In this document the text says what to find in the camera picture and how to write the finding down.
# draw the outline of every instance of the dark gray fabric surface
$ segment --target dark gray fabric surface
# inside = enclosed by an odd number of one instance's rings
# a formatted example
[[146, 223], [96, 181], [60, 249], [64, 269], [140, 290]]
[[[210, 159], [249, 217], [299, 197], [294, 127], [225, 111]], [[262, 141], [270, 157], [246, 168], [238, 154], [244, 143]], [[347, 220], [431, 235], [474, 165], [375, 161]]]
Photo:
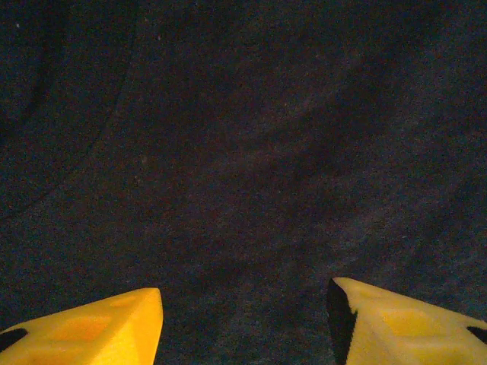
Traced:
[[486, 319], [481, 2], [140, 4], [112, 127], [0, 227], [0, 328], [161, 289], [159, 363], [333, 363], [347, 276]]

